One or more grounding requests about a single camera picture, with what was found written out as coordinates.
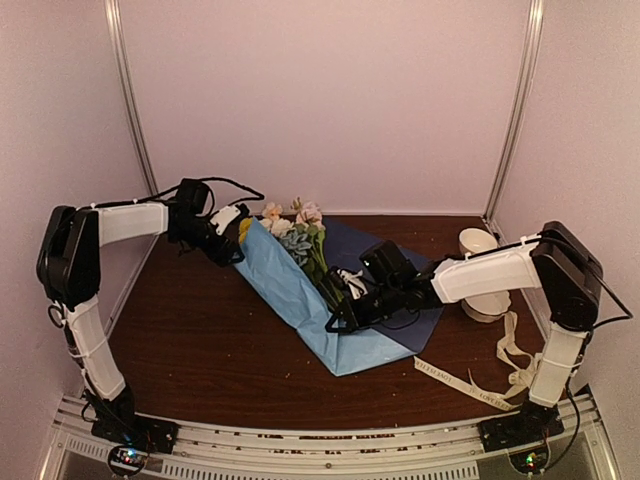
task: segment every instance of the white ribbon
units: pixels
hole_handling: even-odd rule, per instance
[[[363,275],[362,270],[357,273],[352,273],[349,270],[338,270],[338,275],[349,285],[349,290],[354,300],[359,299],[367,293],[367,287],[365,287],[362,280],[360,280],[360,277]]]
[[[480,400],[481,402],[508,412],[517,408],[518,405],[512,405],[506,402],[506,400],[531,387],[540,362],[539,354],[534,357],[521,350],[516,345],[515,333],[517,326],[518,316],[514,312],[507,312],[504,316],[504,337],[502,337],[496,345],[496,357],[514,369],[514,371],[509,375],[509,384],[511,385],[511,388],[509,388],[506,393],[489,392],[481,389],[473,381],[473,378],[471,377],[471,370],[469,370],[470,383],[467,383],[437,367],[434,367],[418,357],[414,357],[414,367],[422,373],[429,375],[431,378],[434,378],[451,388],[455,388],[476,400]],[[522,369],[513,363],[507,354],[514,356],[527,356],[529,357],[529,365],[527,368]]]

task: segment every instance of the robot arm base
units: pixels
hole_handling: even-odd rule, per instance
[[[560,435],[564,426],[559,415],[557,406],[547,408],[527,400],[514,415],[484,420],[478,424],[484,451],[512,449]]]

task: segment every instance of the pink flower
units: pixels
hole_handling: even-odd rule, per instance
[[[276,221],[282,215],[282,205],[276,205],[274,202],[269,202],[262,210],[262,216],[268,218],[272,222]]]
[[[301,223],[303,225],[312,224],[319,229],[324,229],[324,225],[322,225],[322,212],[320,211],[318,204],[315,202],[306,202],[302,205],[298,210],[296,223]]]

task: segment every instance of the zip tie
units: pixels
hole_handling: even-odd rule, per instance
[[[84,353],[84,354],[80,354],[80,355],[74,355],[73,353],[69,353],[69,355],[71,355],[71,358],[89,358],[91,355],[96,353],[98,351],[98,349],[100,347],[102,347],[105,343],[107,343],[107,337],[106,336],[104,337],[104,340],[102,340],[98,345],[96,345],[88,353]]]

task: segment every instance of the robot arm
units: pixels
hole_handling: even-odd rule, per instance
[[[227,227],[247,217],[249,210],[240,204],[203,216],[208,194],[206,184],[184,179],[167,201],[79,210],[59,206],[51,215],[37,274],[57,304],[52,306],[59,317],[56,323],[81,368],[85,394],[96,412],[96,436],[140,450],[147,450],[151,442],[157,450],[170,452],[176,428],[171,422],[149,422],[135,415],[133,394],[115,364],[98,311],[100,247],[167,233],[170,242],[201,249],[220,266],[237,263],[244,256]]]
[[[540,234],[523,237],[518,244],[448,258],[422,272],[389,241],[364,252],[360,259],[376,286],[358,298],[350,297],[342,271],[333,270],[331,279],[346,298],[327,323],[328,332],[367,328],[403,308],[436,308],[475,295],[542,287],[552,327],[529,399],[510,421],[488,420],[481,430],[487,451],[544,438],[597,320],[598,278],[602,278],[600,263],[564,225],[551,222]]]

